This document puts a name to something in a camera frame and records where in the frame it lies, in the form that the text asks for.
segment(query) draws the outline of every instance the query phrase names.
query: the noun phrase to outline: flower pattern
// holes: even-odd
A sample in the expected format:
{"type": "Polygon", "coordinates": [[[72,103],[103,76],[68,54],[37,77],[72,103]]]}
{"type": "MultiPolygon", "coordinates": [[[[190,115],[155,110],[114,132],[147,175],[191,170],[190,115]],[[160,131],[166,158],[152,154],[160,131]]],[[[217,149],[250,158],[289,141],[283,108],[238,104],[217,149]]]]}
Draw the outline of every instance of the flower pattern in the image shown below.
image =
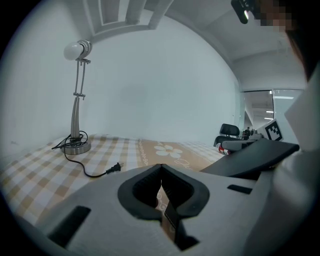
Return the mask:
{"type": "Polygon", "coordinates": [[[170,155],[172,158],[180,158],[182,154],[182,150],[173,148],[172,146],[169,145],[164,145],[164,146],[155,146],[154,147],[157,152],[155,152],[158,156],[167,156],[170,155]]]}

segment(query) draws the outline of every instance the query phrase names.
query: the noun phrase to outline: ceiling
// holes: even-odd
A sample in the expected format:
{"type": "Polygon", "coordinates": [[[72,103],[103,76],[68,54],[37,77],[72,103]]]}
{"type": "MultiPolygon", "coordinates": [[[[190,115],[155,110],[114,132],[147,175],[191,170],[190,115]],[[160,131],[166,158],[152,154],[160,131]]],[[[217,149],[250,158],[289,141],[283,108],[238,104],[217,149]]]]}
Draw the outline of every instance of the ceiling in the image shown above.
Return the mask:
{"type": "MultiPolygon", "coordinates": [[[[147,0],[145,9],[154,10],[158,1],[147,0]]],[[[231,0],[174,0],[165,15],[202,36],[229,65],[240,58],[290,47],[284,33],[260,26],[252,13],[248,24],[242,24],[231,0]]]]}
{"type": "Polygon", "coordinates": [[[165,14],[205,39],[231,68],[240,58],[290,47],[283,33],[260,26],[251,13],[248,24],[242,24],[231,0],[66,0],[65,3],[82,38],[93,42],[155,29],[165,14]],[[157,13],[149,25],[139,24],[143,9],[157,13]]]}

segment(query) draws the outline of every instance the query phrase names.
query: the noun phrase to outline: lamp head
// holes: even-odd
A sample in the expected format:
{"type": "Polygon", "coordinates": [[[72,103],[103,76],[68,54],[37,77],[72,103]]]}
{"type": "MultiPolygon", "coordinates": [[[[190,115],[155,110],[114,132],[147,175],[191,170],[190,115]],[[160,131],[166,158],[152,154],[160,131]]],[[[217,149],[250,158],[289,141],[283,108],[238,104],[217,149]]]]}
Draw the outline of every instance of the lamp head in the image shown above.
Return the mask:
{"type": "Polygon", "coordinates": [[[63,51],[64,57],[68,61],[82,60],[87,57],[92,50],[92,44],[88,40],[81,39],[78,42],[69,43],[63,51]]]}

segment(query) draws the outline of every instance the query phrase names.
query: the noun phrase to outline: desk lamp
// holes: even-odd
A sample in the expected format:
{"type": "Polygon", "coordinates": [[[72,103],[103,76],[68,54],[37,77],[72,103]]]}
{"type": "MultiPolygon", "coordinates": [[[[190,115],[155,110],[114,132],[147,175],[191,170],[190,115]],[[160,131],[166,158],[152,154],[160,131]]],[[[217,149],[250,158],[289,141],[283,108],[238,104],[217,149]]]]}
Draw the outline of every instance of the desk lamp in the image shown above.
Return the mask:
{"type": "Polygon", "coordinates": [[[88,40],[79,40],[78,42],[71,42],[64,48],[64,57],[68,61],[76,61],[76,81],[75,81],[75,90],[73,95],[75,96],[72,110],[71,118],[71,134],[68,139],[64,140],[61,145],[61,151],[65,152],[68,155],[79,155],[87,152],[91,148],[91,143],[87,138],[84,139],[83,135],[80,134],[79,130],[79,102],[80,97],[82,100],[85,100],[85,94],[83,94],[84,88],[84,79],[86,65],[90,64],[90,60],[85,59],[92,50],[92,44],[88,40]],[[78,89],[78,77],[79,77],[79,65],[83,65],[82,72],[82,83],[80,93],[77,92],[78,89]]]}

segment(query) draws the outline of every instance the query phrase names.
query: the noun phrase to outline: beige tablecloth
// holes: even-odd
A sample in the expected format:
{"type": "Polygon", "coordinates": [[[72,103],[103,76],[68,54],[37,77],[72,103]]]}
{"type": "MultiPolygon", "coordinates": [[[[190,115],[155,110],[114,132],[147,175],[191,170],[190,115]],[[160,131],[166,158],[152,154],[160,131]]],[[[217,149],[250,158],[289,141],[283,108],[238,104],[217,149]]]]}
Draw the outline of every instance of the beige tablecloth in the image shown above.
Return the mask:
{"type": "MultiPolygon", "coordinates": [[[[223,157],[213,147],[199,142],[157,142],[105,134],[91,135],[89,139],[90,151],[68,157],[82,162],[91,175],[101,174],[117,162],[124,163],[122,172],[154,164],[197,172],[223,157]]],[[[85,176],[82,167],[68,161],[59,149],[51,150],[61,140],[13,161],[0,173],[1,190],[11,210],[33,225],[52,206],[95,180],[85,176]]],[[[162,188],[157,198],[157,209],[164,213],[168,198],[162,188]]]]}

